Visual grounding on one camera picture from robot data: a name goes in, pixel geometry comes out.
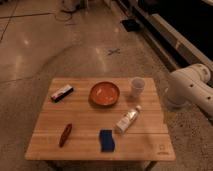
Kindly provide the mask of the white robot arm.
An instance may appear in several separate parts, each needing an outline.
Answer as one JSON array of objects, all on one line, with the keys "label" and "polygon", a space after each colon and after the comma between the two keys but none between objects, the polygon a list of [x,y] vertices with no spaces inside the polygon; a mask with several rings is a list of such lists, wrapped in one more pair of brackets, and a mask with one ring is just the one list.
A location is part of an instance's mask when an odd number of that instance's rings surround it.
[{"label": "white robot arm", "polygon": [[166,106],[170,109],[181,108],[192,102],[213,117],[213,88],[207,85],[210,78],[211,72],[203,64],[171,72],[164,96]]}]

